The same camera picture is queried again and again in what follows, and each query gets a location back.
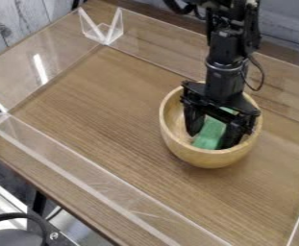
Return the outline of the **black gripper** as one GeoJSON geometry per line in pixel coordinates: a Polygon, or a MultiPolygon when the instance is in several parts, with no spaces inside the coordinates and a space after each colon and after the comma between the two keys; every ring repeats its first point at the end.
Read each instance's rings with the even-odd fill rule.
{"type": "Polygon", "coordinates": [[[227,125],[222,138],[222,148],[227,149],[239,144],[245,134],[252,134],[261,111],[244,93],[248,63],[227,67],[206,61],[206,65],[205,83],[182,82],[186,131],[195,136],[203,128],[206,115],[211,116],[227,125]]]}

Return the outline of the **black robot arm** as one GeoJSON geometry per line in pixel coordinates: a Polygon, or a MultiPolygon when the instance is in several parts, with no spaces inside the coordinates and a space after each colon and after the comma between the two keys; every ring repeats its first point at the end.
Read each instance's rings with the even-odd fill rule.
{"type": "Polygon", "coordinates": [[[182,82],[185,127],[193,145],[229,149],[254,132],[261,110],[245,95],[252,53],[258,49],[260,0],[163,0],[177,14],[206,22],[206,81],[182,82]]]}

